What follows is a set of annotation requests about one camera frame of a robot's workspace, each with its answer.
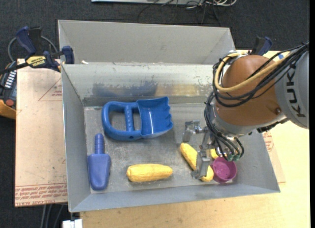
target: cardboard sheet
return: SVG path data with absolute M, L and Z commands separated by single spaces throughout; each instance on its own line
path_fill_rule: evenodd
M 15 206 L 67 202 L 61 74 L 18 70 Z

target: yellow label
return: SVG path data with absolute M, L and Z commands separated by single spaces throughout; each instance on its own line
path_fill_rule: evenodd
M 45 63 L 45 57 L 44 56 L 34 56 L 34 57 L 30 57 L 26 60 L 26 62 L 28 63 L 28 65 L 32 65 L 32 66 L 37 66 L 40 64 Z

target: blue clamp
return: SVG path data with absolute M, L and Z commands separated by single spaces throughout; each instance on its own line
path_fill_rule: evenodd
M 271 49 L 271 47 L 272 47 L 272 41 L 270 38 L 266 36 L 264 38 L 257 36 L 250 55 L 263 56 Z

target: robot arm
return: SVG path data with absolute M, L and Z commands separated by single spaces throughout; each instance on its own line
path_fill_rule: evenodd
M 208 137 L 200 145 L 193 178 L 206 173 L 202 168 L 209 165 L 207 148 L 215 148 L 228 161 L 237 161 L 244 154 L 239 138 L 253 130 L 264 132 L 288 120 L 308 129 L 308 94 L 309 42 L 270 59 L 228 54 L 214 65 L 213 92 L 204 112 L 207 126 L 203 132 Z M 187 133 L 199 128 L 196 122 L 193 128 L 186 125 L 183 141 L 187 141 Z

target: pink plastic cup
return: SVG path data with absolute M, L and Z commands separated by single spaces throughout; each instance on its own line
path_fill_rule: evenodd
M 213 179 L 218 183 L 225 183 L 232 180 L 237 174 L 235 162 L 228 162 L 223 157 L 218 157 L 212 162 L 212 170 L 214 173 Z

